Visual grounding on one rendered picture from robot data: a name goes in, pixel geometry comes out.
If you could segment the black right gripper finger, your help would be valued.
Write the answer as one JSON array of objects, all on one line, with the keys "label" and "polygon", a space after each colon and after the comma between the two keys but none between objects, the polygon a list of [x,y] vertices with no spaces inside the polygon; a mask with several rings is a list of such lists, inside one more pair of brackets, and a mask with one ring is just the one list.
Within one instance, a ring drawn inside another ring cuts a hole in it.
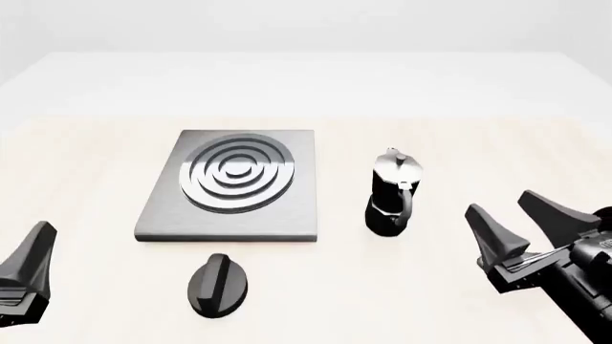
[{"label": "black right gripper finger", "polygon": [[489,273],[494,266],[523,254],[530,242],[499,224],[478,204],[469,205],[465,218],[480,250],[482,269]]},{"label": "black right gripper finger", "polygon": [[531,190],[524,191],[518,205],[541,228],[554,248],[569,246],[583,234],[596,231],[601,218],[555,203]]}]

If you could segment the flat grey stove plate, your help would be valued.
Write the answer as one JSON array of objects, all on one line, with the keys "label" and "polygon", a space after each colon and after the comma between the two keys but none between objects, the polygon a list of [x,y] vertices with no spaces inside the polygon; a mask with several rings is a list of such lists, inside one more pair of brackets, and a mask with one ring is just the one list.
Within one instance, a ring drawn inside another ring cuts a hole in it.
[{"label": "flat grey stove plate", "polygon": [[315,241],[314,131],[182,131],[134,236],[140,242]]}]

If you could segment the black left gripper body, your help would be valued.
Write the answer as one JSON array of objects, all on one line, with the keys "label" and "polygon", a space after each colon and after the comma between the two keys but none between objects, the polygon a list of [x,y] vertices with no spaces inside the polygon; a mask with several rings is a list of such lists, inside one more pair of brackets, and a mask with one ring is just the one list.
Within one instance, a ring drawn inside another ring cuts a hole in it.
[{"label": "black left gripper body", "polygon": [[39,323],[49,300],[25,288],[0,287],[0,326]]}]

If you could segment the round black stove knob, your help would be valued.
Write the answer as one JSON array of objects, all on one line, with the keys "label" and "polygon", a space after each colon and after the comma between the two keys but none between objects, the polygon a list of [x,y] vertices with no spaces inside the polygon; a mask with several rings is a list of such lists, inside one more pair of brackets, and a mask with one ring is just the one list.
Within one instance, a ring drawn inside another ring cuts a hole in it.
[{"label": "round black stove knob", "polygon": [[187,300],[191,308],[209,319],[235,312],[248,294],[244,269],[227,254],[215,253],[199,267],[189,280]]}]

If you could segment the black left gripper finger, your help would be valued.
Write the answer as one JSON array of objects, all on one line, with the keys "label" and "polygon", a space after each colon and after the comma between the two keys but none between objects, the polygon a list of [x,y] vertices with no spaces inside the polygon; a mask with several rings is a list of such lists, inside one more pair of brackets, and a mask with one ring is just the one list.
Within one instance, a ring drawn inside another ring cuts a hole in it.
[{"label": "black left gripper finger", "polygon": [[0,264],[0,287],[25,289],[51,297],[50,265],[56,229],[40,221],[15,251]]}]

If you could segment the black moka pot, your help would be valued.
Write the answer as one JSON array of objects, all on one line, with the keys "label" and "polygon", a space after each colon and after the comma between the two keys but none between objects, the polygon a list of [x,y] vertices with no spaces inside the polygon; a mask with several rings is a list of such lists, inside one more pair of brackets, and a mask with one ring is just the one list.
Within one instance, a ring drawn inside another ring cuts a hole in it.
[{"label": "black moka pot", "polygon": [[372,175],[372,193],[364,212],[366,226],[381,237],[397,237],[413,213],[414,194],[424,168],[397,148],[378,156]]}]

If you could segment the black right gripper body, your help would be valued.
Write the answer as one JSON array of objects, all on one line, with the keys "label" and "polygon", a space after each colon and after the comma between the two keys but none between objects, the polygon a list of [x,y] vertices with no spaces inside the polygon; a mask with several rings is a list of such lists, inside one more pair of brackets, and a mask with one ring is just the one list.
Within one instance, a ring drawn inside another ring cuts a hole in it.
[{"label": "black right gripper body", "polygon": [[497,291],[540,288],[573,319],[612,319],[612,231],[487,273]]}]

